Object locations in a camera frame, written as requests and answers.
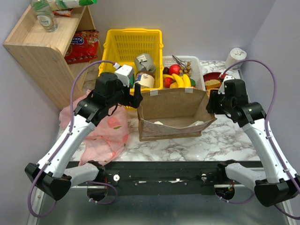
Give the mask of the brown paper grocery bag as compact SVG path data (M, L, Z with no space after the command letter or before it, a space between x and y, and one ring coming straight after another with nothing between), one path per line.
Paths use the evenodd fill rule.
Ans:
M199 137L217 120L208 113L205 91L175 88L145 92L137 109L139 140Z

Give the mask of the green white chips bag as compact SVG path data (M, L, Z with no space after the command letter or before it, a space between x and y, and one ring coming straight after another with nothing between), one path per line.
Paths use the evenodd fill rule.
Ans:
M48 0L47 2L53 11L58 11L96 4L98 0Z

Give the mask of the clear glass bottle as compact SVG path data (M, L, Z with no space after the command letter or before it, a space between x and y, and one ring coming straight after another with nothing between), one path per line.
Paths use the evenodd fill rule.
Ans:
M49 32L55 31L58 24L54 13L46 0L30 0L30 6L34 11L40 25Z

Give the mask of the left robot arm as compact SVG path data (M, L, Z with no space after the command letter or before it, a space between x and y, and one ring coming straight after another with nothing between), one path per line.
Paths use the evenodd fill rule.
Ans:
M66 130L38 163L29 163L25 173L33 186L52 199L63 198L72 186L94 181L101 173L100 164L87 164L68 169L67 165L83 140L104 118L111 116L118 105L137 108L142 101L140 85L130 94L133 72L103 72L97 78L95 88L86 98L79 101L71 111L71 122Z

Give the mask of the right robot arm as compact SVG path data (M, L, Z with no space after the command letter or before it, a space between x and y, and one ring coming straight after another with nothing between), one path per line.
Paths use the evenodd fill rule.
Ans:
M224 114L238 123L249 137L264 168L264 172L255 172L235 160L227 160L217 166L220 181L235 180L246 186L265 207L298 195L300 177L272 138L263 107L258 102L248 101L243 80L226 76L219 90L211 90L206 109L213 114Z

